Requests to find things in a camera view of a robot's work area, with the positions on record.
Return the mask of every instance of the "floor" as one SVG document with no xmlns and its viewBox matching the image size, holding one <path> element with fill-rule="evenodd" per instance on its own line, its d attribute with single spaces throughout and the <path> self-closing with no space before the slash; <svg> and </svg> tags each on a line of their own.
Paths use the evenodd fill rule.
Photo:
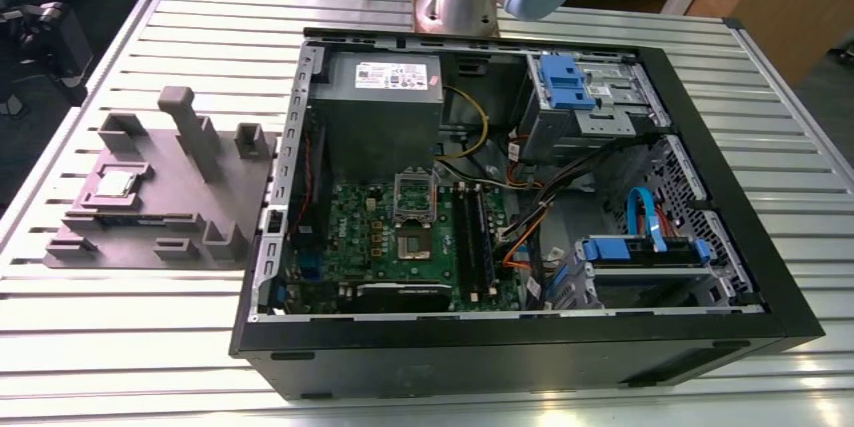
<svg viewBox="0 0 854 427">
<path fill-rule="evenodd" d="M 97 0 L 74 4 L 96 59 L 102 54 L 134 0 Z M 854 67 L 827 56 L 795 92 L 854 163 Z M 41 104 L 17 120 L 0 116 L 0 215 L 12 201 L 41 150 L 64 116 L 64 107 Z"/>
</svg>

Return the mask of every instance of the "yellow wire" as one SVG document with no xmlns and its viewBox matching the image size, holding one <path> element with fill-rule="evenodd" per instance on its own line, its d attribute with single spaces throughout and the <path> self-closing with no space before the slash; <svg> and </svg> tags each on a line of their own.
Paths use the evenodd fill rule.
<svg viewBox="0 0 854 427">
<path fill-rule="evenodd" d="M 533 229 L 536 229 L 536 226 L 539 225 L 539 223 L 543 221 L 544 218 L 545 218 L 545 212 L 543 212 L 543 215 L 539 216 L 539 219 L 536 219 L 536 222 L 531 224 L 531 227 L 528 227 L 528 230 L 525 230 L 524 234 L 521 234 L 521 237 L 519 237 L 519 240 L 516 241 L 516 245 L 512 246 L 512 249 L 509 249 L 509 252 L 507 252 L 507 255 L 504 256 L 504 260 L 501 260 L 501 265 L 507 265 L 509 263 L 512 254 L 516 252 L 516 250 L 519 250 L 521 243 L 531 236 Z"/>
<path fill-rule="evenodd" d="M 485 136 L 489 133 L 489 117 L 485 115 L 485 110 L 483 110 L 483 107 L 480 106 L 477 101 L 471 98 L 471 95 L 468 95 L 465 92 L 459 90 L 456 87 L 451 87 L 449 85 L 445 85 L 444 88 L 455 92 L 463 99 L 468 101 L 471 105 L 473 105 L 475 109 L 477 109 L 477 114 L 480 114 L 480 121 L 483 122 L 483 129 L 480 130 L 480 139 L 477 140 L 477 143 L 473 145 L 473 147 L 471 147 L 471 149 L 465 149 L 464 151 L 456 154 L 441 155 L 436 157 L 436 159 L 439 160 L 459 159 L 460 157 L 465 157 L 468 154 L 475 152 L 480 148 L 480 146 L 485 143 Z"/>
</svg>

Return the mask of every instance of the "aluminum table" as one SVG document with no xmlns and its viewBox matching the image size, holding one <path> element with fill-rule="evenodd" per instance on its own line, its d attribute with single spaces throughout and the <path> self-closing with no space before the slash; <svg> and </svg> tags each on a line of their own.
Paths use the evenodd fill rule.
<svg viewBox="0 0 854 427">
<path fill-rule="evenodd" d="M 854 417 L 854 175 L 749 37 L 716 19 L 561 10 L 504 37 L 667 51 L 827 336 L 672 388 L 286 403 L 226 355 L 240 272 L 50 270 L 109 112 L 186 85 L 220 129 L 281 130 L 301 29 L 411 29 L 409 0 L 138 0 L 0 221 L 0 423 L 828 425 Z"/>
</svg>

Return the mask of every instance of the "slotted metal surface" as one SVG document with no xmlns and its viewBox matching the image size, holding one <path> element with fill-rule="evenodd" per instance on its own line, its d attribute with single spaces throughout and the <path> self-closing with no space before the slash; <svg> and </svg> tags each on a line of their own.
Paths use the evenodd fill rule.
<svg viewBox="0 0 854 427">
<path fill-rule="evenodd" d="M 110 111 L 148 127 L 165 84 L 188 85 L 218 129 L 280 130 L 306 26 L 409 30 L 408 0 L 140 0 L 0 223 L 0 422 L 241 426 L 759 425 L 854 415 L 854 196 L 846 165 L 772 80 L 749 39 L 713 19 L 565 10 L 500 20 L 505 37 L 663 48 L 827 337 L 669 389 L 288 404 L 226 356 L 238 272 L 49 270 L 40 259 L 94 164 Z"/>
</svg>

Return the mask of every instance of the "blue plastic clip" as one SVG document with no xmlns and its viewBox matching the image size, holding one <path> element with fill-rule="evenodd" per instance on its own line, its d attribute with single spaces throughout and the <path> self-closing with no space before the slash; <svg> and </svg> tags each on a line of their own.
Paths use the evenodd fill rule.
<svg viewBox="0 0 854 427">
<path fill-rule="evenodd" d="M 696 247 L 699 260 L 703 262 L 703 264 L 707 264 L 711 260 L 711 248 L 708 247 L 708 242 L 705 242 L 703 239 L 696 239 L 693 241 L 693 246 Z"/>
<path fill-rule="evenodd" d="M 645 212 L 645 235 L 652 237 L 655 251 L 667 252 L 661 224 L 655 213 L 655 199 L 652 198 L 652 192 L 645 187 L 633 187 L 628 192 L 628 202 L 625 204 L 628 235 L 637 235 L 637 200 L 643 202 L 643 211 Z"/>
<path fill-rule="evenodd" d="M 551 108 L 592 110 L 596 101 L 584 90 L 584 73 L 575 65 L 575 59 L 565 55 L 543 55 L 539 63 Z"/>
</svg>

